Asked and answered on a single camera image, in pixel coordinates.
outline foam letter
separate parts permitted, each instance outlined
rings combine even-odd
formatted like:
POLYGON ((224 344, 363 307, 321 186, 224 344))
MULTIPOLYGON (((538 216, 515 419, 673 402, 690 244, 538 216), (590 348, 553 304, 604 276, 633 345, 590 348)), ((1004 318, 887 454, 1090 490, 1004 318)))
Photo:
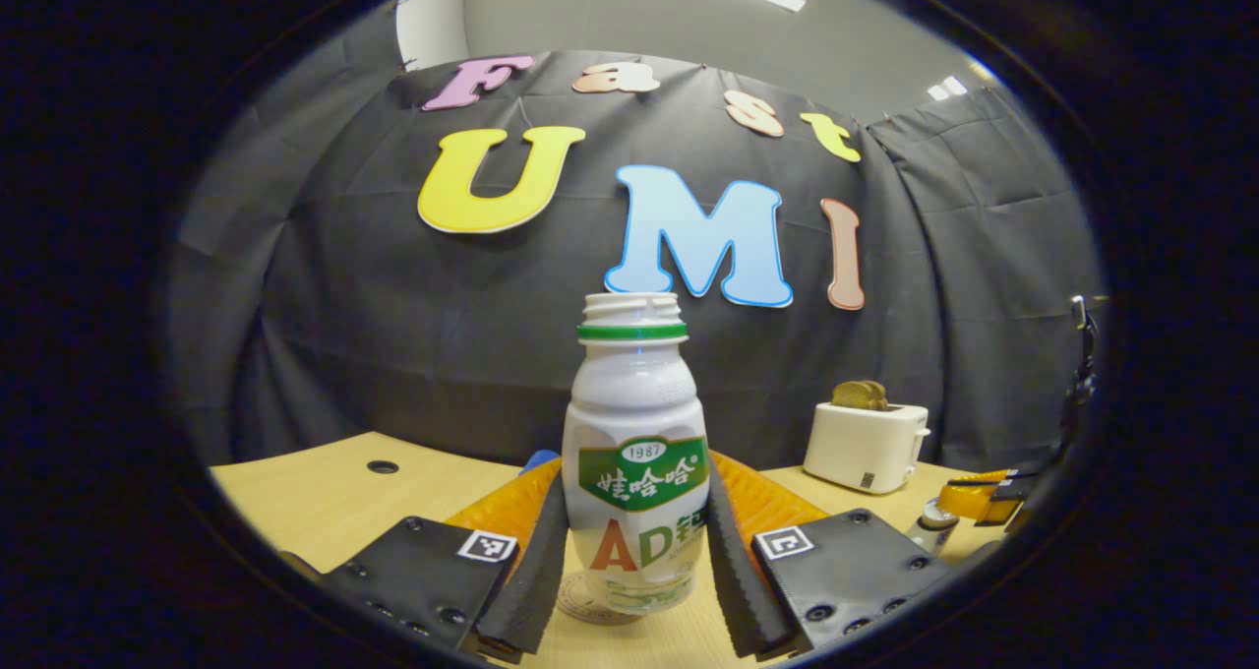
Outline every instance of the foam letter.
POLYGON ((481 198, 471 193, 472 178, 490 146, 507 137, 507 131, 478 129, 444 136, 442 154, 419 188, 419 218, 441 232, 488 234, 524 224, 548 207, 568 147, 583 140, 585 131, 568 126, 541 126, 525 131, 533 145, 516 188, 502 197, 481 198))
POLYGON ((642 534, 638 534, 638 558, 642 561, 642 567, 646 568, 652 562, 660 559, 671 546, 674 546, 674 530, 669 527, 656 527, 656 529, 647 529, 642 534), (651 553, 652 537, 663 537, 662 540, 665 542, 660 544, 660 551, 656 554, 651 553))
POLYGON ((813 135, 821 141, 822 147, 831 150, 835 156, 846 159, 849 163, 861 160, 861 154, 857 150, 844 145, 842 139, 850 137, 849 131, 844 126, 836 126, 831 117, 822 113, 801 113, 799 117, 813 125, 813 135))
POLYGON ((603 530, 603 540, 599 542, 599 551, 590 562, 590 571, 603 571, 608 566, 619 566, 623 571, 638 569, 630 557, 630 547, 626 546, 626 538, 621 533, 621 523, 616 519, 608 519, 608 528, 603 530), (616 558, 612 557, 613 551, 617 552, 616 558))
POLYGON ((603 277, 613 292, 665 292, 674 278, 660 266, 665 238, 691 295, 708 292, 726 251, 734 251, 721 294, 730 302, 787 307, 792 290, 783 281, 774 212, 777 190, 755 181, 730 181, 713 214, 704 214, 682 178, 667 168, 626 165, 617 179, 630 188, 621 265, 603 277))
POLYGON ((822 212, 831 220, 831 256, 835 262, 835 280, 826 289, 831 305, 841 310, 861 310, 865 294, 857 273, 857 219, 856 212, 833 199, 822 200, 822 212))
POLYGON ((613 60, 611 64, 594 64, 582 72, 573 82, 575 91, 582 93, 607 93, 609 91, 630 91, 642 93, 657 89, 660 82, 651 78, 651 67, 635 60, 613 60))
POLYGON ((460 108, 472 106, 481 96, 473 91, 477 86, 494 91, 511 76, 511 67, 526 69, 534 66, 533 57, 497 57, 495 59, 472 59, 460 64, 460 73, 451 78, 442 93, 428 100, 424 110, 460 108))
POLYGON ((742 91, 725 92, 725 101, 729 106, 725 112, 740 126, 752 129, 769 137, 782 137, 783 125, 774 118, 773 107, 755 96, 748 96, 742 91))

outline bottle label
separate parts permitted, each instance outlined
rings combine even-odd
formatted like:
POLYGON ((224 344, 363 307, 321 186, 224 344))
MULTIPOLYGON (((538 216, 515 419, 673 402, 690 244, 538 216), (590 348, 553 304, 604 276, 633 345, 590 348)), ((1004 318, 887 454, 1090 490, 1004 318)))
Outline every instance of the bottle label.
POLYGON ((704 436, 631 438, 618 447, 583 447, 578 485, 626 512, 646 512, 672 501, 708 480, 704 436))

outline white plastic bottle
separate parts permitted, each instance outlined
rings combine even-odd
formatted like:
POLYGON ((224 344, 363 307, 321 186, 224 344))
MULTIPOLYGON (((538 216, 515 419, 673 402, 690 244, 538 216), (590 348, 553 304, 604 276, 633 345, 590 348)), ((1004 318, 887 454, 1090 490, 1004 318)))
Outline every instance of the white plastic bottle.
POLYGON ((695 585, 709 491, 704 411, 677 352, 677 295, 588 295, 584 312, 560 469, 568 522, 594 601, 646 615, 695 585))

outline blue letter m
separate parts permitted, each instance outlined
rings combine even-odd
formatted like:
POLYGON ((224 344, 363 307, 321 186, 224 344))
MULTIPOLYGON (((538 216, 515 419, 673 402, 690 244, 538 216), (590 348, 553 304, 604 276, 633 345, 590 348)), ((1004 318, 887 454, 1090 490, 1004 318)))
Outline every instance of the blue letter m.
POLYGON ((704 214, 686 181, 667 168, 626 165, 617 179, 630 188, 621 265, 603 277, 613 292, 663 292, 674 278, 660 266, 660 241, 674 252, 686 289, 699 297, 708 292, 725 252, 734 249, 730 275, 721 294, 739 305, 786 307, 791 286, 778 260, 774 212, 782 204, 777 190, 755 181, 730 181, 713 214, 704 214))

